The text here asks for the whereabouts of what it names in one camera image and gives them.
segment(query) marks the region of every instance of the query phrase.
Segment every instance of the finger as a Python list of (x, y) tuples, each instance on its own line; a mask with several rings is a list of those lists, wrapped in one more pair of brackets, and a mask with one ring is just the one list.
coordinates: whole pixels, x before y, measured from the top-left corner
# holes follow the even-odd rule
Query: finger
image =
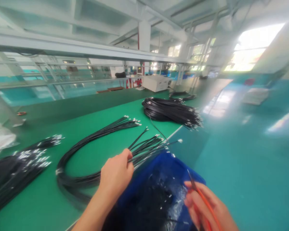
[(185, 197), (185, 200), (184, 200), (184, 204), (188, 208), (193, 206), (193, 198), (192, 198), (190, 193), (186, 194), (186, 197)]
[(199, 212), (205, 216), (206, 219), (208, 219), (209, 223), (211, 224), (212, 230), (219, 230), (218, 226), (213, 218), (213, 215), (211, 214), (211, 212), (209, 211), (208, 207), (206, 206), (206, 204), (204, 203), (204, 201), (202, 200), (202, 198), (200, 197), (200, 195), (193, 191), (191, 193), (191, 197), (193, 199), (193, 203), (195, 205), (197, 205)]
[[(184, 184), (188, 187), (192, 187), (192, 183), (190, 181), (185, 181)], [(220, 199), (204, 184), (195, 182), (196, 187), (201, 190), (203, 195), (208, 199), (212, 206), (217, 205), (220, 202)]]
[(124, 149), (120, 155), (123, 155), (124, 157), (126, 157), (126, 160), (130, 160), (131, 158), (133, 158), (131, 151), (128, 149)]
[(196, 226), (197, 230), (200, 230), (199, 218), (198, 218), (198, 215), (197, 215), (194, 207), (192, 206), (192, 207), (188, 208), (188, 212), (189, 212), (190, 218), (192, 219), (192, 222)]

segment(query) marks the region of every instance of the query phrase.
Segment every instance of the blue bin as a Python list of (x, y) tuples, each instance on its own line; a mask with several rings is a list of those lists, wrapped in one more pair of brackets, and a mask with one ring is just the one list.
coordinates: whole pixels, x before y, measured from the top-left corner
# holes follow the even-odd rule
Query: blue bin
[[(205, 180), (197, 174), (195, 171), (187, 167), (182, 161), (173, 157), (170, 153), (163, 151), (155, 159), (153, 159), (146, 167), (144, 167), (135, 178), (132, 179), (131, 183), (118, 200), (118, 209), (123, 214), (124, 230), (135, 230), (139, 229), (139, 222), (142, 221), (141, 217), (137, 216), (137, 209), (131, 205), (131, 200), (134, 197), (141, 198), (146, 197), (147, 192), (144, 195), (142, 189), (150, 187), (164, 187), (167, 189), (171, 199), (168, 205), (167, 217), (178, 222), (166, 221), (169, 230), (190, 230), (192, 221), (190, 219), (188, 210), (184, 205), (184, 198), (187, 193), (187, 189), (184, 186), (184, 181), (189, 181), (187, 169), (190, 171), (194, 180), (205, 184)], [(146, 212), (140, 214), (151, 213), (152, 211), (146, 210)]]

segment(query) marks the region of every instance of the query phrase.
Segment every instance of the hand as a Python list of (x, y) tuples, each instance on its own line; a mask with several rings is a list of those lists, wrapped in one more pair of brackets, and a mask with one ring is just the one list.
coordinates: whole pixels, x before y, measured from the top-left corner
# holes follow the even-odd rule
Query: hand
[(118, 200), (132, 179), (134, 166), (132, 162), (128, 163), (131, 158), (133, 156), (130, 150), (124, 149), (121, 154), (109, 158), (101, 169), (98, 191), (111, 201)]
[[(186, 181), (184, 183), (188, 188), (192, 187), (190, 181)], [(223, 231), (239, 231), (226, 205), (224, 205), (224, 203), (207, 186), (198, 182), (195, 182), (195, 184), (198, 190), (201, 190), (203, 195), (210, 203), (218, 221), (222, 226)], [(200, 230), (200, 223), (203, 224), (205, 230), (208, 230), (204, 219), (206, 218), (211, 225), (212, 231), (221, 231), (218, 229), (212, 214), (196, 191), (189, 191), (186, 195), (184, 203), (188, 208), (190, 217), (197, 230)]]

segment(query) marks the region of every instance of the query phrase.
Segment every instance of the wrist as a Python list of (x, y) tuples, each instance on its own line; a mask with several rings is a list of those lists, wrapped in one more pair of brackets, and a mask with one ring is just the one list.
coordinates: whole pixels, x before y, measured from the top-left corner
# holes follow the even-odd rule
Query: wrist
[(119, 198), (116, 195), (115, 190), (111, 188), (103, 187), (101, 185), (98, 187), (95, 194), (97, 194), (98, 198), (100, 198), (105, 205), (111, 208), (115, 205), (115, 203), (117, 202)]

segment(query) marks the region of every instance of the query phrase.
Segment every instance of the pillar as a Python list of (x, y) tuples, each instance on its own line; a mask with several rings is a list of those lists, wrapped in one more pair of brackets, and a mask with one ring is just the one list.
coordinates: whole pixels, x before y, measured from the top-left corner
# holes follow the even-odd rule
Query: pillar
[[(151, 25), (147, 21), (141, 21), (138, 23), (138, 50), (150, 52), (151, 41)], [(144, 63), (145, 68), (143, 75), (149, 72), (149, 63)]]

